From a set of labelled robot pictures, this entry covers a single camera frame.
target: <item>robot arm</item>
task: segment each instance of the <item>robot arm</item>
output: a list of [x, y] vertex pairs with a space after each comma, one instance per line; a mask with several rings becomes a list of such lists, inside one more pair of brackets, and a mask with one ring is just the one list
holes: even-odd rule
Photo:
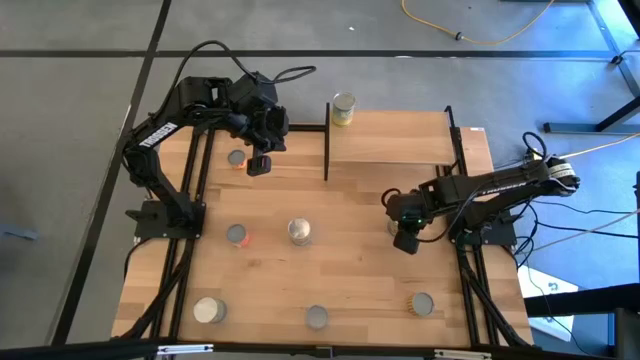
[[[289, 120], [285, 108], [276, 105], [275, 84], [259, 73], [253, 75], [255, 78], [245, 75], [235, 83], [227, 78], [187, 77], [172, 89], [160, 110], [129, 135], [123, 157], [131, 181], [158, 197], [169, 228], [193, 223], [197, 211], [188, 194], [178, 192], [162, 173], [154, 150], [182, 127], [226, 130], [246, 145], [253, 145], [253, 157], [247, 166], [250, 176], [271, 170], [271, 159], [265, 153], [286, 150], [284, 136]], [[158, 216], [157, 211], [145, 212], [144, 205], [143, 211], [127, 214], [136, 221]]]
[[[571, 165], [551, 157], [526, 165], [479, 176], [451, 175], [418, 186], [408, 194], [391, 195], [386, 214], [398, 222], [394, 246], [409, 253], [418, 251], [420, 230], [439, 216], [455, 214], [449, 236], [461, 231], [483, 231], [506, 210], [538, 196], [569, 196], [580, 185]], [[498, 194], [484, 202], [474, 202], [479, 196]]]

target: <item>gray floor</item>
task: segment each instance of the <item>gray floor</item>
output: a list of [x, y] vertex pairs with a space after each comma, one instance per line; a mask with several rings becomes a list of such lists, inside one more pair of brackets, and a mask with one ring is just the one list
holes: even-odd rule
[[[481, 40], [513, 32], [544, 6], [497, 0], [407, 3], [416, 15], [460, 26], [455, 30]], [[617, 3], [598, 4], [621, 48], [633, 46], [636, 36]], [[0, 49], [145, 49], [159, 8], [160, 1], [151, 0], [0, 1]], [[399, 1], [174, 1], [160, 48], [188, 49], [210, 38], [234, 49], [485, 49], [455, 42], [411, 21], [402, 14]], [[606, 44], [585, 5], [558, 4], [521, 37], [497, 49], [606, 50]], [[632, 56], [629, 61], [640, 76], [639, 62]], [[178, 62], [154, 61], [139, 118], [157, 108]], [[324, 102], [340, 90], [356, 94], [359, 106], [367, 109], [442, 110], [451, 105], [458, 124], [486, 128], [496, 165], [520, 156], [524, 131], [539, 130], [547, 121], [594, 123], [632, 99], [619, 71], [606, 61], [243, 62], [268, 75], [297, 65], [318, 67], [308, 78], [278, 88], [292, 122], [323, 121]], [[140, 59], [0, 59], [0, 221], [41, 234], [36, 242], [0, 240], [0, 348], [39, 345], [47, 339], [140, 64]], [[228, 59], [194, 59], [183, 74], [237, 78], [240, 71]], [[616, 138], [544, 139], [550, 151], [562, 154]], [[572, 159], [582, 178], [581, 189], [570, 198], [554, 200], [583, 209], [633, 210], [638, 141]], [[142, 196], [122, 172], [71, 341], [109, 336], [133, 233], [133, 223], [123, 212], [138, 207]], [[541, 221], [556, 225], [590, 227], [609, 219], [544, 205], [536, 209]], [[527, 216], [518, 224], [518, 233], [527, 233], [530, 223]], [[634, 234], [637, 229], [630, 220], [611, 231]], [[564, 235], [540, 229], [536, 243]], [[638, 281], [637, 242], [628, 239], [584, 236], [541, 251], [530, 263], [585, 288]], [[579, 319], [576, 337], [597, 349], [606, 340], [601, 330], [601, 320]], [[555, 346], [540, 335], [536, 341]]]

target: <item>wooden board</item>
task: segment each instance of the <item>wooden board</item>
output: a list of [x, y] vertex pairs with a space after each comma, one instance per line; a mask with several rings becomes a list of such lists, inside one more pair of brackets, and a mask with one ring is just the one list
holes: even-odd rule
[[[484, 132], [463, 129], [462, 134], [470, 173], [491, 171]], [[449, 139], [448, 132], [442, 136]], [[190, 133], [181, 131], [161, 148], [163, 169], [174, 184], [182, 177], [189, 139]], [[272, 172], [250, 178], [226, 161], [232, 149], [248, 148], [224, 132], [216, 134], [205, 195], [207, 225], [196, 244], [180, 339], [469, 346], [453, 247], [440, 241], [421, 246], [414, 256], [395, 249], [380, 204], [381, 192], [389, 187], [407, 191], [433, 178], [433, 166], [332, 161], [324, 182], [323, 134], [292, 132], [286, 141], [287, 152], [272, 154]], [[287, 223], [297, 216], [311, 222], [313, 244], [308, 247], [288, 240]], [[249, 230], [247, 248], [225, 240], [234, 223]], [[437, 219], [421, 237], [433, 237], [443, 228], [444, 221]], [[166, 242], [159, 240], [133, 255], [114, 335], [126, 331], [154, 297], [165, 251]], [[497, 248], [487, 249], [485, 259], [493, 298], [518, 333], [531, 341], [513, 261]], [[417, 291], [434, 298], [435, 312], [427, 318], [406, 311], [406, 299]], [[223, 323], [195, 321], [193, 305], [204, 296], [227, 303]], [[321, 331], [304, 325], [305, 310], [314, 304], [329, 310], [330, 325]], [[482, 312], [477, 313], [483, 328]], [[486, 339], [486, 332], [481, 336]]]
[[451, 165], [444, 112], [356, 110], [347, 127], [331, 123], [331, 161]]

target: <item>tin can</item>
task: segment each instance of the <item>tin can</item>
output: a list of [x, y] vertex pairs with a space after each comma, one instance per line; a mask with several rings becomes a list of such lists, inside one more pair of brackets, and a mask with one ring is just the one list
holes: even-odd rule
[[353, 120], [356, 98], [347, 92], [337, 93], [333, 97], [331, 121], [338, 126], [348, 126]]
[[247, 229], [240, 224], [229, 226], [229, 229], [227, 229], [227, 240], [237, 247], [247, 246], [249, 244]]
[[427, 316], [433, 312], [433, 298], [424, 292], [415, 293], [407, 300], [407, 308], [415, 316]]
[[304, 246], [311, 243], [311, 225], [305, 218], [295, 218], [289, 221], [287, 226], [289, 239], [298, 246]]
[[389, 232], [389, 234], [391, 234], [391, 236], [396, 236], [396, 234], [398, 233], [398, 222], [389, 219], [389, 221], [387, 222], [387, 231]]
[[193, 307], [193, 316], [199, 323], [217, 323], [227, 316], [227, 304], [219, 299], [204, 297]]
[[329, 323], [329, 312], [324, 306], [313, 305], [307, 309], [307, 326], [313, 330], [320, 330]]
[[227, 160], [233, 169], [244, 169], [247, 167], [247, 156], [242, 150], [233, 150], [227, 156]]

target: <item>black cable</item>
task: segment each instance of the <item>black cable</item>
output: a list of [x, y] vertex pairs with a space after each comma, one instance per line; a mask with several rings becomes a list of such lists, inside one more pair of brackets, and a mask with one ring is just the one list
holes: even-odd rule
[[[531, 145], [529, 145], [529, 142], [527, 141], [527, 136], [531, 136], [536, 140], [538, 140], [538, 142], [542, 146], [542, 154], [540, 154], [536, 149], [534, 149], [533, 147], [531, 147]], [[522, 134], [522, 141], [524, 141], [524, 145], [527, 147], [527, 149], [529, 149], [532, 153], [540, 156], [544, 161], [544, 159], [547, 157], [547, 145], [544, 143], [544, 141], [542, 141], [542, 138], [538, 134], [532, 133], [531, 131], [527, 131], [524, 134]]]
[[527, 202], [527, 204], [525, 205], [525, 208], [523, 209], [522, 212], [520, 212], [520, 214], [524, 213], [524, 210], [526, 210], [527, 208], [530, 208], [531, 211], [533, 212], [533, 216], [535, 217], [535, 222], [533, 223], [533, 228], [531, 229], [531, 232], [529, 233], [529, 236], [518, 236], [518, 237], [516, 237], [516, 239], [526, 239], [526, 240], [523, 241], [522, 244], [520, 244], [520, 246], [518, 247], [518, 249], [513, 253], [514, 260], [516, 260], [515, 257], [520, 255], [527, 248], [527, 246], [529, 244], [531, 244], [531, 247], [529, 248], [529, 252], [525, 256], [524, 260], [520, 264], [518, 264], [518, 262], [516, 260], [516, 268], [517, 269], [520, 269], [522, 264], [524, 264], [526, 261], [528, 261], [529, 257], [533, 253], [533, 249], [535, 248], [535, 243], [533, 241], [533, 237], [538, 232], [538, 213], [536, 212], [536, 209], [534, 209], [533, 206], [531, 206], [531, 201]]
[[561, 204], [561, 203], [554, 203], [554, 202], [548, 202], [548, 201], [538, 201], [538, 200], [534, 200], [533, 202], [534, 202], [534, 203], [537, 203], [537, 204], [546, 204], [546, 205], [557, 205], [557, 206], [562, 206], [562, 207], [565, 207], [565, 208], [567, 208], [567, 209], [570, 209], [570, 210], [573, 210], [573, 211], [579, 212], [579, 213], [581, 213], [581, 214], [604, 213], [604, 214], [619, 214], [619, 215], [626, 215], [626, 214], [628, 214], [628, 213], [630, 213], [630, 212], [633, 212], [633, 211], [611, 211], [611, 210], [599, 210], [599, 209], [584, 211], [584, 210], [576, 209], [576, 208], [574, 208], [574, 207], [571, 207], [571, 206], [569, 206], [569, 205], [565, 205], [565, 204]]
[[[178, 80], [180, 79], [180, 74], [182, 73], [182, 70], [184, 69], [184, 66], [187, 64], [187, 61], [189, 61], [189, 59], [193, 56], [193, 54], [195, 54], [198, 50], [202, 49], [203, 47], [205, 47], [207, 45], [218, 45], [218, 46], [220, 46], [222, 48], [222, 50], [229, 56], [229, 58], [240, 68], [240, 70], [242, 70], [242, 72], [247, 74], [247, 76], [252, 78], [254, 81], [260, 82], [260, 83], [263, 83], [263, 84], [279, 84], [279, 83], [283, 83], [283, 82], [287, 82], [287, 81], [292, 81], [292, 80], [299, 79], [299, 78], [301, 78], [303, 76], [309, 75], [312, 72], [316, 71], [316, 67], [312, 66], [312, 65], [302, 66], [302, 67], [295, 67], [295, 68], [287, 69], [287, 70], [284, 70], [284, 71], [280, 72], [278, 75], [276, 75], [276, 77], [272, 81], [261, 80], [261, 79], [258, 78], [258, 76], [256, 74], [254, 74], [251, 71], [249, 71], [240, 62], [240, 60], [238, 60], [238, 58], [233, 55], [233, 53], [231, 52], [231, 49], [229, 49], [229, 47], [227, 47], [227, 45], [223, 44], [222, 42], [220, 42], [218, 40], [207, 40], [207, 41], [201, 42], [200, 44], [194, 46], [194, 48], [191, 49], [191, 51], [189, 51], [187, 56], [185, 56], [182, 59], [182, 62], [180, 62], [180, 66], [178, 66], [178, 71], [176, 71], [176, 75], [173, 78], [173, 82], [171, 83], [171, 86], [169, 87], [169, 91], [167, 92], [167, 95], [165, 96], [164, 100], [162, 101], [162, 104], [160, 105], [160, 108], [153, 115], [153, 118], [155, 118], [155, 116], [157, 114], [160, 114], [164, 110], [164, 108], [167, 106], [167, 103], [169, 102], [169, 98], [171, 97], [171, 93], [173, 92], [173, 88], [175, 88], [176, 85], [178, 84]], [[301, 71], [301, 70], [306, 70], [306, 71], [301, 73], [301, 74], [298, 74], [298, 75], [294, 75], [294, 76], [290, 76], [288, 78], [280, 79], [280, 77], [282, 75], [285, 75], [285, 74], [288, 74], [288, 73], [291, 73], [291, 72], [295, 72], [295, 71]]]
[[146, 238], [146, 239], [142, 239], [140, 240], [140, 242], [138, 242], [137, 244], [135, 244], [131, 250], [129, 250], [129, 252], [127, 253], [127, 257], [124, 260], [124, 279], [127, 279], [127, 272], [129, 271], [129, 260], [131, 260], [131, 255], [136, 251], [137, 248], [139, 248], [140, 246], [144, 245], [147, 241], [149, 241], [151, 238]]
[[396, 188], [388, 189], [387, 191], [383, 192], [382, 196], [380, 197], [380, 202], [382, 203], [382, 206], [387, 207], [387, 195], [389, 195], [391, 192], [397, 192], [398, 194], [402, 194], [400, 189], [396, 189]]
[[578, 340], [576, 339], [575, 336], [573, 336], [573, 332], [571, 332], [571, 330], [569, 330], [566, 326], [564, 326], [560, 321], [558, 321], [558, 319], [556, 319], [555, 317], [551, 316], [552, 312], [551, 312], [551, 306], [549, 306], [549, 301], [547, 300], [547, 295], [544, 293], [544, 291], [542, 290], [542, 288], [540, 288], [538, 286], [538, 284], [533, 282], [533, 279], [531, 278], [531, 266], [529, 266], [529, 260], [526, 261], [527, 264], [527, 273], [529, 275], [529, 282], [531, 282], [531, 285], [535, 286], [538, 290], [540, 290], [540, 293], [542, 294], [542, 298], [544, 299], [544, 302], [547, 304], [547, 310], [549, 311], [549, 317], [551, 319], [553, 319], [553, 321], [555, 321], [558, 325], [562, 326], [563, 329], [567, 330], [567, 332], [569, 333], [569, 335], [571, 335], [571, 339], [573, 339], [573, 342], [576, 344], [576, 346], [578, 347], [578, 349], [580, 349], [580, 351], [582, 351], [582, 353], [584, 353], [587, 356], [594, 356], [591, 353], [588, 353], [586, 351], [584, 351], [584, 349], [582, 349], [582, 346], [580, 346], [580, 344], [578, 343]]
[[175, 285], [186, 274], [186, 269], [190, 264], [192, 254], [192, 250], [190, 251], [189, 248], [185, 248], [182, 252], [180, 262], [176, 265], [165, 285], [158, 290], [158, 294], [151, 301], [151, 304], [149, 304], [144, 313], [136, 320], [131, 329], [120, 336], [121, 338], [140, 338], [144, 334], [151, 321], [156, 317], [156, 314], [162, 309], [162, 305], [173, 291]]
[[[296, 72], [296, 71], [302, 71], [302, 70], [305, 70], [305, 71], [303, 71], [302, 73], [300, 73], [298, 75], [293, 75], [293, 76], [286, 77], [284, 79], [280, 79], [280, 77], [282, 75], [289, 74], [289, 73]], [[298, 66], [298, 67], [294, 67], [294, 68], [291, 68], [291, 69], [287, 69], [287, 70], [281, 71], [278, 75], [276, 75], [276, 77], [273, 78], [273, 81], [271, 81], [271, 82], [267, 82], [267, 81], [263, 81], [263, 80], [259, 80], [259, 81], [261, 83], [281, 84], [283, 82], [300, 79], [301, 77], [307, 76], [307, 75], [311, 74], [314, 71], [316, 71], [316, 67], [313, 66], [313, 65]]]
[[587, 229], [579, 229], [579, 228], [571, 228], [571, 227], [564, 227], [564, 226], [555, 226], [555, 225], [549, 225], [549, 224], [545, 224], [545, 223], [541, 223], [538, 220], [536, 220], [536, 223], [538, 225], [544, 226], [544, 227], [548, 227], [551, 229], [557, 229], [557, 230], [568, 230], [568, 231], [588, 231], [590, 233], [593, 234], [600, 234], [600, 235], [607, 235], [607, 236], [615, 236], [615, 237], [622, 237], [622, 238], [629, 238], [629, 239], [637, 239], [638, 236], [637, 235], [627, 235], [627, 234], [616, 234], [616, 233], [610, 233], [610, 232], [606, 232], [606, 231], [596, 231], [596, 230], [587, 230]]

